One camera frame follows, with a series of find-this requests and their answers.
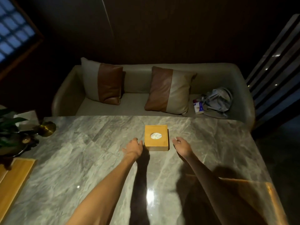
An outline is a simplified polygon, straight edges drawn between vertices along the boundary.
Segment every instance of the floor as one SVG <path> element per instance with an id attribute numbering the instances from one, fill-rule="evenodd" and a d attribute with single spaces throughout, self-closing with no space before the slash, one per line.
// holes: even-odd
<path id="1" fill-rule="evenodd" d="M 290 225 L 300 221 L 300 115 L 256 140 Z"/>

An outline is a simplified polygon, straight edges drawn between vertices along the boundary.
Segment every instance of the hand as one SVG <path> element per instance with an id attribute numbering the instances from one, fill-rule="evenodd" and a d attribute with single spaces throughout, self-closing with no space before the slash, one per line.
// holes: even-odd
<path id="1" fill-rule="evenodd" d="M 187 159 L 194 154 L 190 144 L 182 137 L 177 136 L 176 138 L 172 139 L 172 142 L 178 154 L 184 159 Z"/>
<path id="2" fill-rule="evenodd" d="M 137 138 L 135 137 L 129 141 L 129 143 L 126 145 L 126 148 L 122 148 L 122 151 L 125 155 L 133 155 L 137 160 L 143 151 L 143 141 L 141 140 L 140 143 L 138 143 Z"/>

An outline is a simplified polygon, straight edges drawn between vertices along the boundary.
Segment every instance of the gray leather sofa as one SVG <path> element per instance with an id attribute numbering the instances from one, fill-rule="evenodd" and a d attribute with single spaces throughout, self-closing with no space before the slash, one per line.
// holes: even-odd
<path id="1" fill-rule="evenodd" d="M 233 104 L 227 112 L 229 119 L 242 121 L 249 129 L 252 129 L 255 120 L 252 96 L 239 68 L 229 63 L 123 65 L 123 70 L 126 72 L 125 94 L 121 98 L 119 106 L 103 104 L 86 98 L 81 65 L 76 65 L 54 97 L 52 115 L 180 116 L 144 110 L 150 92 L 152 66 L 197 72 L 197 77 L 193 80 L 190 90 L 188 117 L 201 117 L 201 115 L 195 115 L 193 99 L 197 98 L 199 94 L 222 86 L 231 90 L 233 94 Z"/>

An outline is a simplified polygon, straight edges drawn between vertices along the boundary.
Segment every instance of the brown and beige pillow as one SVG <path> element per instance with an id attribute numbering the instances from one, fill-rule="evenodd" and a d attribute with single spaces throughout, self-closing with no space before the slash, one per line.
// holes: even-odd
<path id="1" fill-rule="evenodd" d="M 151 89 L 145 110 L 185 114 L 188 111 L 192 78 L 196 74 L 153 66 Z"/>
<path id="2" fill-rule="evenodd" d="M 81 58 L 83 85 L 89 99 L 119 105 L 123 67 Z"/>

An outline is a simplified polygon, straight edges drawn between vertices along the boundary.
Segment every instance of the forearm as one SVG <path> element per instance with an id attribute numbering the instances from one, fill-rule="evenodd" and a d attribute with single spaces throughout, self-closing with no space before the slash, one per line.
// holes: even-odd
<path id="1" fill-rule="evenodd" d="M 133 154 L 125 155 L 120 164 L 79 204 L 67 225 L 108 224 L 134 162 Z"/>
<path id="2" fill-rule="evenodd" d="M 208 199 L 222 225 L 266 224 L 262 217 L 240 196 L 232 193 L 196 155 L 187 158 L 201 183 Z"/>

